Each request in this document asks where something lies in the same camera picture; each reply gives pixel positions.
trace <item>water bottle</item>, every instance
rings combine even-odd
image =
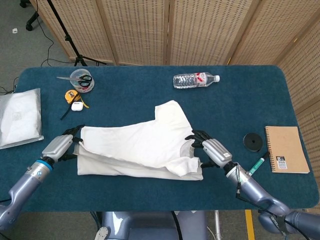
[[[178,74],[173,77],[173,86],[176,89],[208,87],[210,84],[217,83],[219,81],[219,75],[213,76],[208,72]]]

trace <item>blue table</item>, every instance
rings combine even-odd
[[[46,145],[66,129],[80,124],[121,127],[154,119],[156,105],[170,100],[182,107],[193,129],[205,130],[232,153],[245,169],[267,151],[264,127],[297,126],[285,77],[276,66],[107,66],[88,67],[94,89],[83,94],[90,106],[70,112],[66,80],[74,67],[26,69],[17,92],[41,88],[42,134],[44,140],[0,150],[0,199],[24,174]],[[209,87],[175,89],[176,74],[209,72],[220,82]],[[263,138],[260,152],[243,145],[245,134]],[[302,143],[304,154],[310,161]],[[202,150],[195,155],[202,162]],[[235,198],[236,189],[217,168],[203,170],[202,181],[179,181],[129,176],[77,175],[77,160],[60,162],[26,204],[25,211],[168,211],[235,210],[251,205]],[[314,174],[276,174],[266,161],[253,177],[274,197],[291,208],[310,208],[318,203]]]

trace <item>brown notebook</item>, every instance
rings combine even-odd
[[[273,173],[310,172],[302,150],[298,127],[266,126],[265,135]]]

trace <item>gray floor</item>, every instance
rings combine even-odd
[[[33,31],[25,29],[26,21],[33,13],[34,9],[30,4],[27,8],[21,8],[18,0],[0,1],[0,86],[8,91],[13,89],[14,78],[18,77],[24,69],[39,67],[47,58],[47,50],[51,43],[43,36],[38,23],[33,24]],[[44,32],[53,39],[41,20],[40,23]],[[18,29],[17,34],[12,34],[13,28]],[[58,43],[51,47],[49,56],[52,59],[68,61]],[[50,64],[70,66],[70,64],[55,61],[50,61]],[[257,211],[253,211],[252,215],[255,239],[284,239],[280,235],[266,232],[260,226]],[[207,218],[209,227],[215,231],[213,213],[207,212]],[[221,211],[220,223],[223,240],[248,239],[243,210]],[[88,212],[28,212],[21,214],[15,227],[6,231],[5,234],[12,240],[93,240],[96,226]],[[303,237],[290,236],[288,239],[302,240]]]

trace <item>yellow tape measure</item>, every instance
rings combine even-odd
[[[83,102],[83,106],[86,107],[87,109],[89,108],[89,106],[87,106],[83,101],[80,94],[74,89],[67,91],[64,95],[64,98],[68,104],[81,100],[81,102]]]

